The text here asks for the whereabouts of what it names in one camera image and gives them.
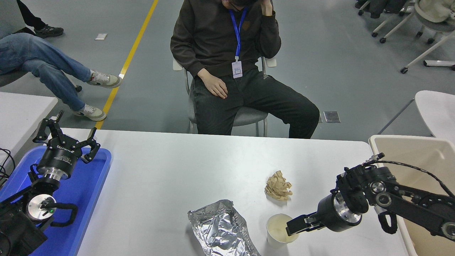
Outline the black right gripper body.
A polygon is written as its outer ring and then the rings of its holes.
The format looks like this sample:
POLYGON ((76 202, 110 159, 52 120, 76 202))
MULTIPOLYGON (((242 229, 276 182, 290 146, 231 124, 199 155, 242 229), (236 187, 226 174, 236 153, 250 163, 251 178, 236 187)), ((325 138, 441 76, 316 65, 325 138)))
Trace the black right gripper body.
POLYGON ((332 193, 317 206, 319 222, 334 232, 342 232, 358 225, 358 215, 347 206, 341 193, 332 193))

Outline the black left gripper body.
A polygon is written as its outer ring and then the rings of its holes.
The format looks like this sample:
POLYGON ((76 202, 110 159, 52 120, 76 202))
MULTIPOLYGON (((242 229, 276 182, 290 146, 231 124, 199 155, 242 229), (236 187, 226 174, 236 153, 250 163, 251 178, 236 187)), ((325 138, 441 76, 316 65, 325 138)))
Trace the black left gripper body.
POLYGON ((77 143, 78 140, 71 137, 65 137, 63 142, 59 138, 50 139, 37 164, 37 171, 43 175, 46 170, 54 168, 63 171, 64 175, 72 175, 78 158, 82 156, 81 148, 73 148, 77 143))

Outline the person's right hand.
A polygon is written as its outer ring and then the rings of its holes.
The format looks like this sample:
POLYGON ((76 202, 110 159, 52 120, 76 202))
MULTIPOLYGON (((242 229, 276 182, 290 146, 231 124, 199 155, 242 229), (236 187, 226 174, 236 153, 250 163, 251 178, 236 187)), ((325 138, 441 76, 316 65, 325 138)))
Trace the person's right hand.
POLYGON ((226 99, 228 89, 224 81, 216 76, 213 76, 207 69, 202 68, 198 72, 198 77, 203 81, 206 89, 214 96, 226 99))

